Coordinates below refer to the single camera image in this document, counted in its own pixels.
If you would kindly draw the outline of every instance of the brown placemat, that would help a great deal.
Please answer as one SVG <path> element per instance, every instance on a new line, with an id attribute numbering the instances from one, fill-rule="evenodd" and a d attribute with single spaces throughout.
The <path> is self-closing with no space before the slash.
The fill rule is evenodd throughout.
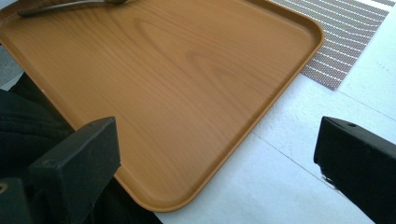
<path id="1" fill-rule="evenodd" d="M 325 32 L 321 50 L 302 71 L 318 83 L 335 90 L 387 17 L 388 11 L 359 1 L 272 0 L 318 21 Z M 395 2 L 375 0 L 393 7 Z"/>

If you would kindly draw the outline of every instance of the woven placemat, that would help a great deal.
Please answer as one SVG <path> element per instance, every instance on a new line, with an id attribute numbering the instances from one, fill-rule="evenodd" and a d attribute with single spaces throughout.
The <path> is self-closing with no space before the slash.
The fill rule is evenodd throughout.
<path id="1" fill-rule="evenodd" d="M 271 0 L 318 21 L 325 42 L 301 72 L 335 90 L 387 17 L 389 0 Z"/>

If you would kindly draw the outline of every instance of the tray rim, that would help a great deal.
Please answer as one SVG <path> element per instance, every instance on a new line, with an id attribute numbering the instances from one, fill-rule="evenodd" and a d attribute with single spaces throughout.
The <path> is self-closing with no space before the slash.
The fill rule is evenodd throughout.
<path id="1" fill-rule="evenodd" d="M 254 7 L 255 3 L 252 3 L 253 1 L 258 1 L 258 0 L 234 0 L 236 2 L 239 2 L 241 4 L 247 5 L 249 7 Z M 257 123 L 262 119 L 262 117 L 268 112 L 268 110 L 273 106 L 273 104 L 276 102 L 276 100 L 280 97 L 280 95 L 284 92 L 284 90 L 289 86 L 289 84 L 296 78 L 297 75 L 299 75 L 299 73 L 304 69 L 304 67 L 306 66 L 306 64 L 312 59 L 312 57 L 317 53 L 317 51 L 320 49 L 320 47 L 322 46 L 323 42 L 324 42 L 324 32 L 323 29 L 321 28 L 320 24 L 317 21 L 312 20 L 311 18 L 298 13 L 296 11 L 293 11 L 289 8 L 283 7 L 277 3 L 271 2 L 271 1 L 267 1 L 267 0 L 259 0 L 262 1 L 263 4 L 266 4 L 267 6 L 272 6 L 275 8 L 279 8 L 280 10 L 284 11 L 290 20 L 290 17 L 293 18 L 301 18 L 302 21 L 304 22 L 304 24 L 301 24 L 303 27 L 308 28 L 308 30 L 310 32 L 312 32 L 314 29 L 316 30 L 318 36 L 317 36 L 317 40 L 318 43 L 316 43 L 316 46 L 312 49 L 312 51 L 310 52 L 309 55 L 307 55 L 307 57 L 305 58 L 305 60 L 303 60 L 303 62 L 300 64 L 300 66 L 295 70 L 294 74 L 291 75 L 287 81 L 285 82 L 285 84 L 280 87 L 279 91 L 275 94 L 275 96 L 271 99 L 270 103 L 264 108 L 264 110 L 260 113 L 260 115 L 257 116 L 257 118 L 254 119 L 254 121 L 251 122 L 251 125 L 247 128 L 247 131 L 243 134 L 241 134 L 241 137 L 238 139 L 238 141 L 233 145 L 233 147 L 228 150 L 228 152 L 225 154 L 225 156 L 219 161 L 219 163 L 215 166 L 215 168 L 210 172 L 210 175 L 208 175 L 206 177 L 206 179 L 202 182 L 202 184 L 196 189 L 196 191 L 193 192 L 193 194 L 191 194 L 188 198 L 186 198 L 182 203 L 178 203 L 178 204 L 174 204 L 171 206 L 166 206 L 166 207 L 161 207 L 161 206 L 155 206 L 153 204 L 149 204 L 147 202 L 144 202 L 143 200 L 141 200 L 138 194 L 136 194 L 135 192 L 133 192 L 131 190 L 131 186 L 128 186 L 125 181 L 123 180 L 123 174 L 129 174 L 129 170 L 127 168 L 125 168 L 124 166 L 121 166 L 120 169 L 116 172 L 115 174 L 115 178 L 119 181 L 119 183 L 122 185 L 122 187 L 125 189 L 125 191 L 128 192 L 129 195 L 132 196 L 132 198 L 142 207 L 150 210 L 150 211 L 154 211 L 154 212 L 160 212 L 160 213 L 164 213 L 164 212 L 172 212 L 172 211 L 176 211 L 182 207 L 184 207 L 185 205 L 187 205 L 188 203 L 190 203 L 193 199 L 195 199 L 197 197 L 197 195 L 203 190 L 203 188 L 206 186 L 206 184 L 213 178 L 213 176 L 217 173 L 217 171 L 221 168 L 221 166 L 232 156 L 232 154 L 239 148 L 239 146 L 242 144 L 242 142 L 246 139 L 246 137 L 251 133 L 251 131 L 254 129 L 254 127 L 257 125 Z M 0 26 L 3 26 L 5 23 L 7 23 L 7 20 L 5 20 L 4 22 L 0 21 Z M 13 53 L 13 47 L 12 46 L 8 46 L 8 45 L 4 45 L 4 47 L 7 49 L 8 52 L 10 52 L 10 54 L 12 55 L 12 57 L 14 59 L 16 59 L 17 62 L 19 62 L 19 60 L 17 59 L 16 55 Z"/>

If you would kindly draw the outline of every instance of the tray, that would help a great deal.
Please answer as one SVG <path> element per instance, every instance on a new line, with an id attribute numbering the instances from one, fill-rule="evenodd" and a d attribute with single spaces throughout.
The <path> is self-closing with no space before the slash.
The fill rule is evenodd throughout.
<path id="1" fill-rule="evenodd" d="M 11 16 L 0 42 L 75 129 L 116 117 L 116 178 L 169 212 L 202 190 L 323 33 L 267 1 L 139 0 Z"/>

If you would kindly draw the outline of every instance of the wood grain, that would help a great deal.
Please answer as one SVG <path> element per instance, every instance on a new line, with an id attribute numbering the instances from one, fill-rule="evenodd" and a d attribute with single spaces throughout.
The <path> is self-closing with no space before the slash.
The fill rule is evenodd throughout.
<path id="1" fill-rule="evenodd" d="M 116 178 L 168 212 L 201 191 L 323 33 L 266 1 L 138 0 L 14 18 L 0 41 L 75 129 L 116 117 Z"/>

